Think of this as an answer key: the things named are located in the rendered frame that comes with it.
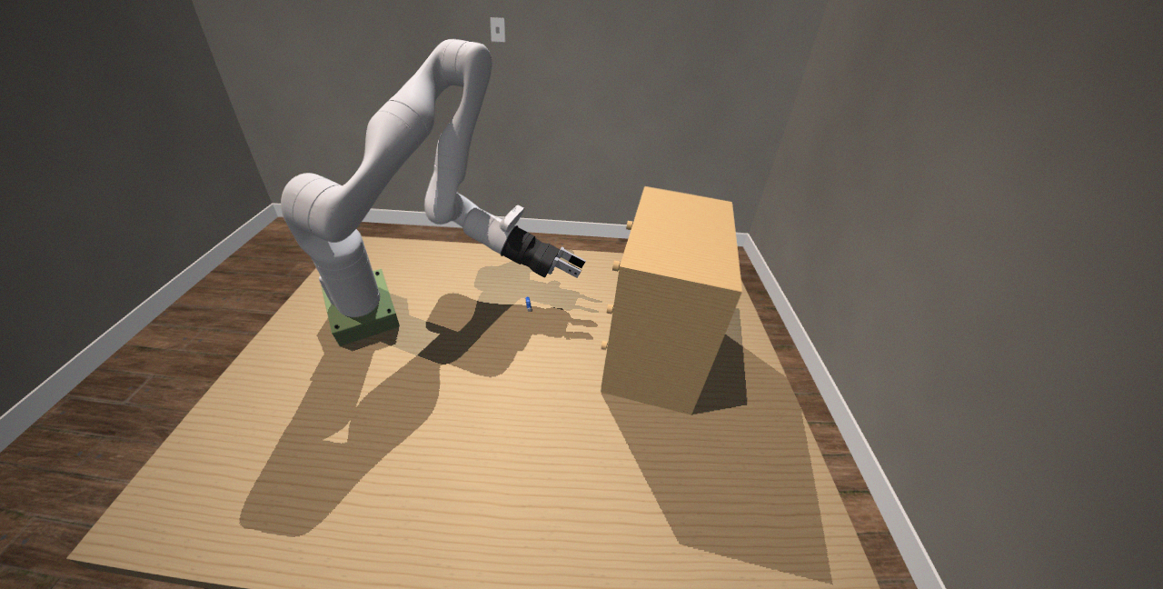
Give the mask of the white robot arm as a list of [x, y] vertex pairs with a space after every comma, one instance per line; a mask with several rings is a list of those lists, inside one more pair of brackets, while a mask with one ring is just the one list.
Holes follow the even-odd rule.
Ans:
[[381, 301], [364, 240], [356, 228], [404, 161], [431, 134], [435, 101], [449, 86], [464, 84], [461, 108], [438, 139], [431, 184], [424, 193], [424, 215], [433, 223], [454, 221], [478, 242], [497, 219], [457, 193], [466, 173], [471, 136], [491, 71], [487, 47], [468, 41], [441, 42], [411, 81], [371, 118], [364, 161], [352, 179], [338, 185], [324, 176], [301, 173], [283, 190], [283, 219], [297, 244], [313, 260], [324, 294], [343, 315], [366, 315]]

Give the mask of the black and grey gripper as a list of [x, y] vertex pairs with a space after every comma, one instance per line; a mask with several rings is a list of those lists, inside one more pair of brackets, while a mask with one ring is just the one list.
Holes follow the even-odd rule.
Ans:
[[[497, 217], [490, 223], [481, 243], [500, 256], [516, 262], [518, 265], [530, 267], [534, 274], [542, 277], [547, 277], [547, 274], [551, 275], [555, 267], [558, 267], [564, 274], [575, 275], [578, 278], [578, 275], [582, 274], [579, 267], [584, 267], [586, 260], [571, 254], [563, 246], [558, 249], [552, 244], [542, 244], [538, 237], [519, 228], [516, 223], [523, 211], [523, 207], [515, 206], [505, 219]], [[561, 258], [568, 260], [571, 264], [569, 265]]]

